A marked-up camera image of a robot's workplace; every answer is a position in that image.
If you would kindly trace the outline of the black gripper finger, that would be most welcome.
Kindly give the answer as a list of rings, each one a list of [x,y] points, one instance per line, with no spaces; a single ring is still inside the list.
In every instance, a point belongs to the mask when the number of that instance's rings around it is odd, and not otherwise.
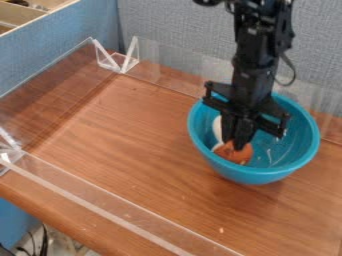
[[[234,148],[240,151],[251,141],[256,132],[256,122],[247,118],[239,118],[235,125]]]
[[[222,114],[222,140],[228,142],[234,139],[235,127],[236,127],[236,116],[232,114]]]

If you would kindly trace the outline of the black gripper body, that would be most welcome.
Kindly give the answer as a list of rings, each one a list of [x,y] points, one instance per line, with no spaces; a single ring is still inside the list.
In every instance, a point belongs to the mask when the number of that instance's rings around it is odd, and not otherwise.
[[[272,99],[276,69],[289,60],[286,51],[293,46],[295,33],[291,24],[293,0],[200,0],[206,7],[222,4],[234,15],[236,52],[232,58],[230,84],[208,82],[208,93],[226,98],[204,97],[208,106],[236,119],[247,117],[263,130],[282,137],[289,112]]]

